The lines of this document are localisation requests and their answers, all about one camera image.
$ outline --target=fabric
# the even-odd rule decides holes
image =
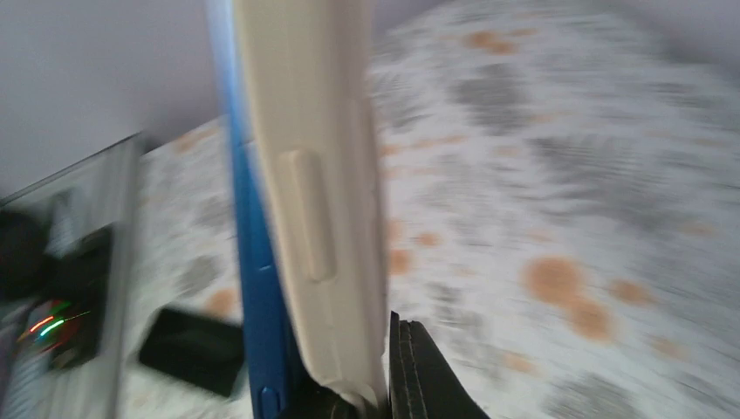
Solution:
[[[376,46],[390,308],[493,418],[740,417],[740,91],[605,4],[458,1]],[[238,321],[225,141],[144,157],[127,354],[173,299]],[[124,371],[122,417],[250,417]]]

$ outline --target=stitching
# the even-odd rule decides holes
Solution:
[[[419,387],[419,394],[421,396],[421,407],[424,409],[424,417],[429,418],[427,412],[427,403],[424,400],[424,392],[421,390],[421,383],[419,382],[419,371],[416,369],[416,353],[414,351],[414,336],[411,334],[411,325],[408,324],[408,347],[411,350],[411,367],[414,369],[415,384]]]
[[[403,325],[399,325],[399,328],[398,328],[398,343],[399,343],[399,345],[402,345],[402,343],[401,343],[401,327],[403,327]],[[403,361],[402,354],[399,353],[399,356],[401,357],[401,368],[403,370],[403,390],[404,390],[404,393],[406,393],[406,406],[408,407],[408,413],[410,415],[413,415],[414,414],[413,413],[414,411],[411,409],[411,397],[408,396],[408,381],[406,380],[406,362]]]

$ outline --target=blue plastic edge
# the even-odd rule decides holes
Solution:
[[[245,147],[249,103],[239,65],[231,0],[209,2],[209,28],[218,85],[230,129],[236,243],[242,283],[244,345],[255,419],[274,419],[306,377],[285,310],[270,235],[259,197],[257,168]]]

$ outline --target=white wall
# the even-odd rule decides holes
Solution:
[[[215,117],[205,1],[0,0],[0,196]],[[443,0],[376,1],[384,31]]]
[[[610,0],[668,34],[697,57],[740,74],[740,1]]]

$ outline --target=green light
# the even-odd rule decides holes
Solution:
[[[44,331],[41,332],[41,334],[39,336],[44,336],[47,332],[49,332],[50,330],[52,330],[54,327],[59,326],[59,325],[61,325],[64,322],[65,322],[64,320],[59,320],[56,323],[51,324],[51,326],[49,326],[46,329],[44,329]]]
[[[53,316],[54,314],[59,313],[62,310],[66,309],[68,306],[70,306],[70,302],[69,301],[62,301],[61,303],[59,303],[58,306],[56,306],[53,309],[51,309],[51,312],[49,313],[49,315],[50,316]]]

